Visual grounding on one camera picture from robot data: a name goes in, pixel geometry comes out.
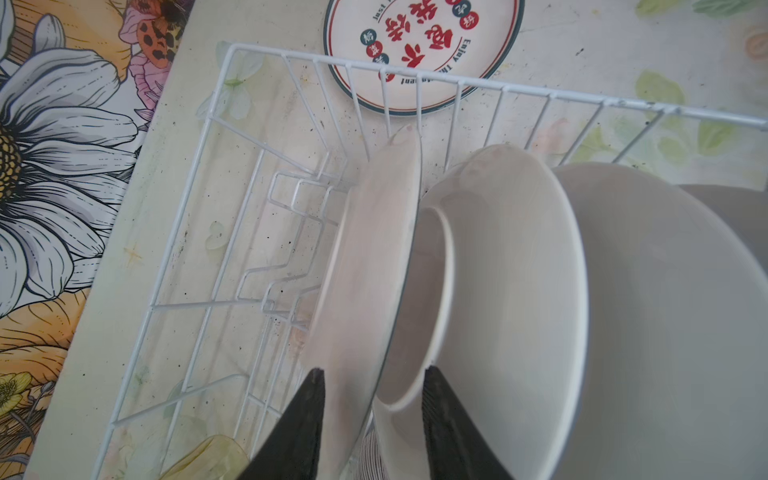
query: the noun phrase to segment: white plate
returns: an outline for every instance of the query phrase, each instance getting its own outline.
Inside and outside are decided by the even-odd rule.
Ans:
[[[718,214],[768,272],[768,193],[721,185],[680,185]]]
[[[520,29],[524,0],[331,0],[323,34],[327,55],[488,78],[502,64]],[[331,65],[351,96],[344,67]],[[356,71],[360,104],[384,112],[379,74]],[[473,88],[467,87],[463,94]],[[456,87],[422,86],[424,113],[451,104]],[[416,113],[415,79],[387,75],[393,115]]]
[[[480,150],[422,198],[411,258],[373,402],[389,477],[429,478],[421,391],[434,364],[517,480],[549,478],[588,334],[584,255],[557,179],[516,147]]]
[[[400,130],[347,197],[310,336],[300,361],[325,370],[317,478],[338,478],[376,390],[413,240],[422,162],[419,137]]]
[[[768,478],[768,280],[713,212],[629,167],[554,170],[590,336],[559,480]]]

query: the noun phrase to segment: metal wire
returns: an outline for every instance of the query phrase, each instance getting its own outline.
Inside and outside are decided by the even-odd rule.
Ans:
[[[310,120],[314,125],[314,130],[317,131],[317,134],[319,135],[319,138],[322,141],[323,146],[326,148],[326,152],[324,152],[323,159],[320,161],[319,167],[316,168],[315,170],[301,164],[299,161],[296,161],[288,157],[283,152],[278,151],[275,148],[272,148],[265,141],[261,141],[260,139],[254,137],[253,135],[248,134],[245,131],[242,131],[238,127],[235,127],[234,125],[223,120],[222,118],[217,117],[214,114],[214,108],[218,104],[220,93],[223,88],[223,83],[226,77],[227,69],[229,68],[229,65],[232,61],[234,52],[238,50],[256,51],[256,52],[263,53],[265,55],[273,55],[273,56],[281,57],[283,59],[283,62],[285,63],[288,69],[291,80],[293,81],[293,85],[295,86],[296,91],[298,92],[300,99],[303,103],[303,106],[306,109],[306,112],[310,116]],[[329,163],[329,159],[331,155],[330,153],[331,148],[329,147],[324,128],[322,128],[322,126],[319,126],[319,122],[317,121],[316,116],[310,107],[310,103],[308,102],[306,95],[302,89],[301,82],[293,73],[293,70],[291,68],[292,66],[291,60],[311,62],[315,68],[320,90],[323,93],[323,98],[325,99],[328,112],[333,120],[333,126],[336,129],[336,133],[339,137],[341,148],[343,150],[345,163],[342,169],[342,173],[340,175],[328,174],[326,172],[326,168]],[[253,339],[254,345],[256,347],[256,354],[253,358],[253,362],[250,365],[250,369],[247,372],[248,380],[245,387],[245,391],[243,393],[243,398],[240,403],[240,411],[237,416],[237,423],[234,428],[233,436],[236,438],[237,435],[240,433],[241,425],[242,425],[243,417],[245,413],[245,408],[247,407],[248,402],[255,403],[261,408],[257,430],[251,442],[252,453],[255,452],[255,448],[258,445],[258,440],[260,436],[263,434],[266,415],[270,414],[276,417],[280,416],[281,414],[280,409],[271,406],[270,403],[274,395],[276,380],[280,376],[280,370],[286,358],[287,344],[290,338],[290,334],[293,329],[298,329],[305,332],[307,330],[306,325],[296,321],[296,310],[298,308],[298,305],[301,299],[305,295],[308,295],[311,292],[317,291],[319,289],[319,286],[313,285],[309,288],[300,290],[296,294],[293,305],[289,311],[278,310],[277,308],[274,308],[276,304],[274,300],[270,298],[270,292],[276,285],[282,285],[284,283],[293,282],[297,280],[304,280],[307,278],[310,271],[309,269],[311,269],[312,265],[317,261],[317,251],[319,249],[319,242],[323,236],[323,231],[326,225],[327,224],[332,226],[336,225],[336,222],[326,217],[326,206],[327,206],[329,196],[333,191],[337,191],[337,192],[340,192],[341,194],[344,194],[349,190],[349,187],[351,186],[351,183],[345,182],[342,179],[343,172],[345,171],[346,166],[349,163],[348,145],[345,144],[345,136],[342,133],[342,130],[339,124],[339,119],[336,114],[336,109],[334,108],[333,102],[330,100],[330,96],[326,89],[326,82],[325,82],[324,76],[328,74],[328,72],[323,71],[324,69],[321,68],[321,65],[333,65],[338,68],[344,68],[346,70],[347,78],[349,80],[349,89],[350,89],[352,100],[353,100],[355,115],[357,117],[357,121],[359,124],[360,134],[362,135],[363,146],[365,147],[366,156],[369,159],[371,155],[371,150],[369,145],[369,132],[367,131],[365,124],[363,122],[362,111],[359,104],[359,97],[356,90],[356,83],[353,78],[354,72],[357,70],[371,71],[379,74],[381,77],[382,100],[384,105],[384,118],[385,118],[386,131],[388,136],[391,136],[392,134],[392,127],[390,123],[390,116],[391,116],[390,104],[389,104],[390,99],[388,96],[388,91],[387,91],[388,89],[386,84],[386,76],[388,74],[396,74],[396,75],[401,75],[404,77],[415,79],[415,116],[416,116],[418,132],[420,136],[423,136],[424,134],[423,125],[422,125],[424,81],[438,81],[438,82],[455,85],[455,92],[456,92],[455,98],[454,98],[455,103],[453,107],[453,115],[452,115],[452,121],[451,121],[451,132],[449,135],[448,143],[446,145],[445,168],[447,168],[450,164],[452,148],[456,142],[455,140],[456,125],[458,122],[461,121],[460,104],[463,101],[462,92],[467,88],[482,88],[485,90],[495,90],[500,92],[498,102],[495,106],[493,116],[488,126],[488,133],[485,136],[484,145],[488,145],[489,141],[492,138],[492,135],[495,133],[495,129],[497,128],[498,118],[500,113],[502,113],[505,108],[505,104],[506,104],[505,98],[508,93],[546,98],[546,101],[544,102],[541,108],[541,111],[538,114],[535,124],[531,129],[531,133],[528,135],[528,139],[525,143],[526,150],[530,150],[532,142],[535,140],[535,136],[538,132],[538,129],[542,125],[542,121],[545,118],[545,115],[548,109],[550,108],[551,104],[554,101],[571,101],[571,102],[577,102],[582,104],[597,105],[597,109],[592,114],[587,124],[584,126],[584,128],[581,130],[581,132],[576,137],[574,142],[568,148],[568,152],[563,157],[561,164],[566,164],[567,162],[569,162],[570,159],[572,159],[576,150],[581,145],[581,142],[589,134],[590,130],[593,128],[594,124],[596,123],[598,116],[601,115],[601,113],[604,111],[605,108],[631,109],[631,110],[655,113],[654,118],[650,122],[648,122],[648,125],[646,125],[646,127],[642,131],[640,131],[632,140],[630,140],[624,146],[622,151],[613,159],[614,163],[621,161],[621,159],[627,154],[627,152],[630,151],[630,149],[634,145],[637,144],[638,141],[642,140],[643,137],[648,135],[660,123],[662,118],[665,118],[668,115],[676,115],[684,118],[693,118],[700,121],[701,120],[722,121],[722,122],[727,122],[730,124],[739,125],[743,127],[756,128],[761,131],[768,131],[768,119],[766,118],[732,114],[724,111],[713,111],[713,110],[707,110],[702,108],[684,107],[680,105],[654,103],[654,102],[642,101],[637,99],[618,98],[618,97],[611,97],[611,96],[602,95],[602,94],[588,94],[588,93],[582,93],[577,91],[559,90],[559,89],[545,88],[545,87],[531,87],[527,85],[504,83],[501,81],[495,81],[487,78],[461,77],[461,76],[456,76],[456,75],[451,75],[446,73],[440,73],[436,71],[420,71],[413,68],[396,67],[391,65],[379,65],[375,62],[369,62],[369,61],[351,61],[343,58],[329,57],[326,55],[316,55],[316,54],[305,53],[300,51],[288,51],[288,50],[283,50],[278,48],[263,47],[260,45],[246,45],[246,44],[231,45],[224,59],[221,72],[219,73],[217,84],[214,89],[214,94],[208,108],[207,116],[203,124],[202,131],[200,133],[200,140],[197,143],[197,147],[194,153],[193,160],[191,162],[190,170],[187,175],[184,189],[180,193],[180,201],[174,216],[173,223],[171,224],[170,232],[168,234],[168,239],[165,245],[160,268],[157,272],[157,277],[153,285],[150,302],[147,305],[146,313],[144,314],[144,317],[141,321],[136,342],[134,344],[134,349],[131,352],[131,357],[127,362],[125,375],[123,377],[120,389],[118,391],[118,397],[115,401],[114,409],[112,411],[109,424],[105,429],[104,438],[102,439],[97,460],[94,464],[93,470],[91,471],[91,480],[98,479],[98,476],[101,472],[101,466],[104,462],[104,457],[106,456],[108,447],[110,445],[112,434],[118,426],[127,425],[130,422],[133,422],[136,419],[142,418],[145,415],[151,412],[157,411],[158,409],[161,409],[163,407],[175,405],[174,417],[171,420],[171,424],[169,426],[168,433],[167,433],[166,442],[164,444],[164,452],[163,452],[163,455],[164,455],[170,443],[170,438],[173,435],[174,426],[176,425],[176,420],[178,418],[178,413],[181,409],[182,402],[185,399],[189,398],[190,396],[200,395],[202,392],[206,392],[209,389],[215,389],[218,386],[222,385],[223,383],[232,381],[235,378],[240,378],[240,379],[246,378],[245,372],[238,372],[232,375],[225,376],[222,379],[218,379],[214,382],[210,382],[206,385],[199,386],[194,389],[190,388],[190,378],[191,378],[192,372],[194,371],[195,362],[197,361],[197,357],[200,353],[200,345],[202,343],[202,339],[204,338],[206,328],[210,320],[210,312],[213,308],[230,307],[230,306],[236,306],[236,305],[254,305],[254,304],[260,303],[260,309],[265,315],[263,320],[264,326],[261,329],[261,333],[257,339]],[[235,227],[233,228],[233,232],[229,240],[229,243],[227,244],[227,252],[225,253],[224,259],[222,260],[222,263],[220,265],[219,274],[217,275],[217,281],[214,284],[210,301],[159,304],[158,298],[159,298],[160,290],[165,278],[165,273],[167,272],[172,253],[174,251],[174,244],[177,239],[180,225],[184,217],[184,211],[187,208],[187,203],[190,199],[192,186],[194,184],[194,181],[200,166],[200,159],[202,158],[204,148],[207,144],[207,141],[209,140],[210,128],[213,122],[218,123],[219,125],[226,128],[227,130],[241,136],[245,140],[257,146],[260,149],[257,165],[254,167],[254,171],[251,175],[250,182],[248,183],[248,188],[245,193],[243,202],[240,205],[237,219],[235,221]],[[289,211],[293,215],[297,215],[297,217],[299,218],[299,226],[296,230],[295,236],[293,237],[294,248],[290,250],[287,260],[285,260],[280,264],[266,265],[266,266],[244,265],[242,267],[242,272],[239,273],[240,281],[238,283],[236,292],[234,294],[234,298],[228,299],[228,300],[218,300],[217,296],[218,296],[219,288],[223,281],[224,276],[228,272],[227,266],[231,261],[233,245],[237,241],[237,238],[240,234],[240,226],[243,222],[243,217],[245,215],[245,212],[247,210],[247,205],[251,198],[254,182],[259,177],[260,165],[262,164],[262,159],[265,151],[270,152],[271,154],[275,155],[280,161],[285,162],[283,165],[284,167],[286,168],[289,167],[292,169],[292,170],[279,169],[273,175],[271,179],[270,188],[264,200],[265,200],[265,204],[271,203],[273,205],[276,205],[280,208],[283,208]],[[295,186],[295,189],[293,192],[293,198],[290,204],[285,204],[284,202],[281,202],[274,197],[275,185],[278,177],[289,177],[296,180],[296,186]],[[309,211],[303,210],[297,206],[297,196],[299,194],[299,190],[303,188],[303,186],[308,186],[313,188],[320,187],[320,188],[326,189],[323,195],[323,200],[320,204],[319,213],[311,214]],[[319,224],[319,235],[316,242],[312,246],[313,253],[310,257],[309,269],[306,270],[304,273],[287,274],[277,280],[270,281],[267,288],[263,292],[263,295],[259,299],[243,298],[241,296],[243,285],[245,284],[246,279],[249,276],[256,275],[256,274],[264,274],[266,272],[289,267],[289,265],[292,263],[294,259],[293,252],[296,251],[296,248],[295,248],[296,243],[298,242],[299,238],[303,234],[306,222],[308,220],[311,220]],[[128,386],[130,384],[131,378],[133,377],[133,374],[134,374],[135,367],[137,365],[137,360],[141,353],[141,347],[144,344],[144,338],[147,335],[147,330],[148,330],[150,321],[153,318],[153,314],[156,312],[159,313],[159,312],[167,312],[169,310],[183,310],[183,309],[192,309],[192,308],[204,308],[206,310],[206,314],[204,316],[204,321],[201,323],[200,328],[197,332],[197,341],[195,342],[193,353],[187,365],[187,371],[184,376],[184,381],[182,383],[182,389],[181,389],[180,395],[174,399],[167,400],[166,402],[160,402],[147,409],[128,415],[121,419],[120,412],[124,404]],[[255,377],[260,371],[267,341],[268,341],[270,332],[272,331],[272,327],[274,323],[283,324],[285,326],[286,333],[285,333],[283,342],[280,345],[279,359],[277,361],[277,364],[275,365],[276,368],[271,376],[270,388],[266,394],[266,398],[260,399],[257,396],[255,396],[251,392],[251,390],[253,388]],[[301,365],[298,365],[298,368],[296,368],[296,364],[294,363],[294,367],[292,367],[292,372],[295,372],[295,375],[293,375],[289,380],[292,380],[292,378],[295,378],[295,383],[292,384],[291,386],[289,386],[289,384],[286,384],[286,388],[291,390],[292,392],[295,392],[299,384],[301,383],[304,370]]]

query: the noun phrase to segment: yellow translucent object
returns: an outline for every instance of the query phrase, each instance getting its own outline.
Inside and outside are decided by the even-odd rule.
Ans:
[[[248,466],[248,455],[229,437],[214,435],[160,477],[160,480],[235,480]]]

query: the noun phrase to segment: butterfly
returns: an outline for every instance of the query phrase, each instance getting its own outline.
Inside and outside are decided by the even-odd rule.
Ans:
[[[136,31],[141,51],[157,68],[173,63],[187,24],[188,0],[132,0],[139,12],[156,16],[142,20]]]

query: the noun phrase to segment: ceramic dish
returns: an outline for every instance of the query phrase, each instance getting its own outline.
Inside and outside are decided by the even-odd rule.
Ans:
[[[325,371],[317,478],[338,478],[365,422],[381,373],[413,240],[421,147],[404,127],[347,196],[300,362]]]
[[[768,478],[768,280],[678,187],[554,169],[584,243],[590,336],[556,480]]]
[[[502,64],[518,34],[524,0],[331,0],[326,13],[326,55],[351,60],[488,78]],[[331,65],[351,96],[345,68]],[[356,71],[360,104],[384,112],[382,84],[373,71]],[[415,79],[387,75],[389,113],[416,113]],[[466,88],[468,94],[472,88]],[[450,105],[456,87],[422,86],[422,111]]]
[[[500,463],[551,475],[586,356],[584,256],[568,199],[524,151],[495,145],[423,198],[373,402],[390,478],[429,478],[423,371],[437,365]]]
[[[768,272],[768,193],[721,185],[681,185],[731,227]]]

